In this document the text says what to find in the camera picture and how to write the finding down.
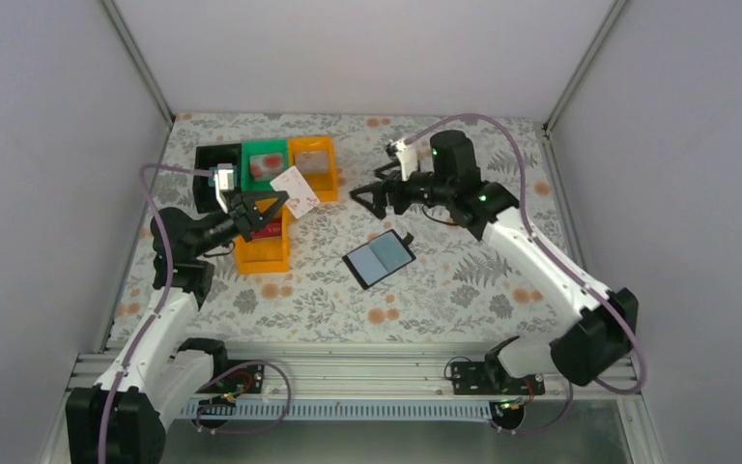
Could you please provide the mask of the white floral card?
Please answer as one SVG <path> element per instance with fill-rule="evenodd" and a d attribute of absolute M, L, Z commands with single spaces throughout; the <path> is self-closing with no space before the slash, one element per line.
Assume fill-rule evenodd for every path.
<path fill-rule="evenodd" d="M 321 201 L 296 166 L 291 166 L 270 181 L 275 191 L 285 191 L 285 207 L 295 218 L 302 218 L 320 206 Z"/>

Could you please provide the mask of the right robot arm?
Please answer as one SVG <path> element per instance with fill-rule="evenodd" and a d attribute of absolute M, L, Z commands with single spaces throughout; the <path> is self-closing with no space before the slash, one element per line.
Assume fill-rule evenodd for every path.
<path fill-rule="evenodd" d="M 503 185 L 483 181 L 464 132 L 440 131 L 429 145 L 433 168 L 422 171 L 409 144 L 390 143 L 391 163 L 375 170 L 375 182 L 351 190 L 350 196 L 379 219 L 388 208 L 396 215 L 412 205 L 446 208 L 459 227 L 519 270 L 562 316 L 550 340 L 515 336 L 487 355 L 493 380 L 557 372 L 585 387 L 629 354 L 637 297 L 627 288 L 614 291 L 579 268 L 529 221 L 519 199 Z"/>

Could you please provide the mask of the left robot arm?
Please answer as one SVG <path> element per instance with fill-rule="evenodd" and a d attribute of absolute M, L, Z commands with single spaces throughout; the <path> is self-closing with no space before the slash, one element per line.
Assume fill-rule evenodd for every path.
<path fill-rule="evenodd" d="M 186 337 L 214 277 L 214 265 L 202 257 L 237 238 L 252 239 L 289 195 L 249 191 L 222 198 L 220 210 L 200 218 L 177 207 L 154 211 L 154 292 L 112 364 L 93 386 L 73 389 L 67 400 L 71 462 L 158 463 L 182 409 L 224 376 L 224 342 Z"/>

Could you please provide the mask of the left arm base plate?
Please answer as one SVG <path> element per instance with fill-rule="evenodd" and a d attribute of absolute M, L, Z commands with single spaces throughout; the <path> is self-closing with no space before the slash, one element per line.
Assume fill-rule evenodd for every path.
<path fill-rule="evenodd" d="M 264 377 L 265 367 L 262 364 L 239 367 L 200 392 L 234 395 L 258 394 L 262 392 Z"/>

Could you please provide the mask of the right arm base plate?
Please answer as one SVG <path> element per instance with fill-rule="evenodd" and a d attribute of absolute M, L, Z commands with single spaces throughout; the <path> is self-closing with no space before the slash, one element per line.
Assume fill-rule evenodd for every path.
<path fill-rule="evenodd" d="M 443 376 L 451 383 L 455 395 L 541 395 L 546 392 L 541 374 L 511 377 L 498 361 L 455 357 L 445 365 Z"/>

